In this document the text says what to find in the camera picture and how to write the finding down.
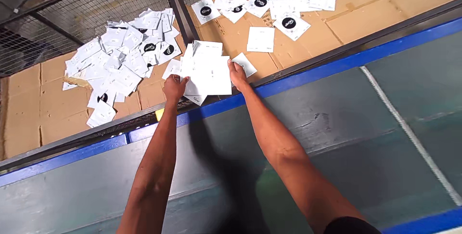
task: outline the blue metal edge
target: blue metal edge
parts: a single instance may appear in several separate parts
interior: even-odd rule
[[[462,208],[428,216],[382,230],[383,234],[433,234],[462,226]]]
[[[32,177],[39,173],[47,172],[70,163],[83,160],[96,154],[115,149],[128,144],[127,136],[120,135],[107,140],[79,148],[74,151],[58,155],[56,157],[38,162],[36,164],[21,168],[19,170],[6,173],[0,176],[0,187]]]

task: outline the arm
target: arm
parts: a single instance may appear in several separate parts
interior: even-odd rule
[[[176,162],[176,104],[188,80],[170,75],[165,81],[165,111],[136,171],[117,234],[162,232]]]
[[[244,70],[228,61],[231,81],[245,98],[255,136],[263,154],[278,173],[316,234],[334,219],[361,214],[311,164],[300,142],[265,107],[248,84]]]

